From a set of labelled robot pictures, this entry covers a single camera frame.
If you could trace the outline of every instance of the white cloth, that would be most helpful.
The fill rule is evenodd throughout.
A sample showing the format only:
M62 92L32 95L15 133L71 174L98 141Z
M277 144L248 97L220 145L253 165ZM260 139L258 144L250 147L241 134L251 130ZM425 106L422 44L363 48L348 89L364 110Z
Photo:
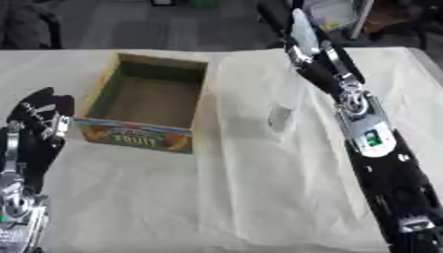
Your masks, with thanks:
M198 155L194 160L192 155L92 144L72 127L44 185L51 199L44 242L49 253L383 252L328 98L307 88L306 120L296 133L303 137L279 145L268 135L263 125L270 102L266 91L288 73L281 51L125 52L213 61L195 124ZM435 81L440 71L429 62L424 67L404 48L351 52L368 87L381 97L443 193L436 141L443 127L438 117L443 112L439 98L443 100ZM113 53L0 51L0 123L20 99L42 87L55 87L58 94L71 94L80 102ZM433 78L427 69L433 69ZM429 138L431 133L437 133L436 140ZM316 246L305 245L310 242Z
M443 196L443 90L435 79L441 74L430 64L431 74L418 59L429 60L406 48L349 51ZM198 149L203 234L233 249L252 244L316 252L297 247L315 244L326 247L319 252L386 252L331 99L295 77L294 85L306 86L296 131L280 142L268 129L271 94L285 81L288 64L280 50L236 53L222 61L211 87L221 138ZM215 126L209 121L205 128Z
M205 60L201 53L126 50ZM77 106L112 50L0 51L0 122L43 87ZM47 252L197 252L197 168L192 155L86 142L71 126L44 184L50 195Z

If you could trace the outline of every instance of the box label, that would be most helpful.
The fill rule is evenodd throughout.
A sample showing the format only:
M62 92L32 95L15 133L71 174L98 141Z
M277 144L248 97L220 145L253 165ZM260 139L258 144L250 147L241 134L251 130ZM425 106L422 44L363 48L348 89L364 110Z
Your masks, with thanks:
M85 138L91 142L191 153L192 138L186 131L177 132L149 126L89 125L81 123Z

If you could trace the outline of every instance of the cardboard box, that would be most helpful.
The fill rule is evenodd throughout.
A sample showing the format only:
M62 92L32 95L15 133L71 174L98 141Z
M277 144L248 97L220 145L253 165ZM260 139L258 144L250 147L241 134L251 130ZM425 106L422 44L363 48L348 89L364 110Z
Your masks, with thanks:
M206 62L118 54L76 116L91 142L192 153Z

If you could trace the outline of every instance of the wrinkled fabric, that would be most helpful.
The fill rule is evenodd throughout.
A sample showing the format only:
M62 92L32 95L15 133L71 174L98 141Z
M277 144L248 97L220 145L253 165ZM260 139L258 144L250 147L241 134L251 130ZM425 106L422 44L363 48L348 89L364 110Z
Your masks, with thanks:
M406 48L349 51L366 87L443 196L440 74L430 73ZM220 141L199 149L198 157L204 234L233 249L307 243L387 252L353 174L331 98L295 75L293 84L305 87L303 96L294 94L301 99L295 130L282 138L268 128L273 94L286 81L288 65L281 50L236 53L221 62L212 87Z

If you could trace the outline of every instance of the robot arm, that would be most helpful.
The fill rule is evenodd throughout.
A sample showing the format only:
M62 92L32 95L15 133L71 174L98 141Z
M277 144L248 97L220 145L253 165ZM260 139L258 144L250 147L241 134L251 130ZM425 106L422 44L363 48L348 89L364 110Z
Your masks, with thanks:
M21 101L0 129L0 251L34 253L47 224L44 174L64 146L74 100L45 88Z
M440 252L443 209L417 159L378 99L364 89L364 77L346 51L314 25L306 29L316 34L316 53L307 56L301 47L309 46L292 37L285 51L297 71L335 101L354 173L390 251Z

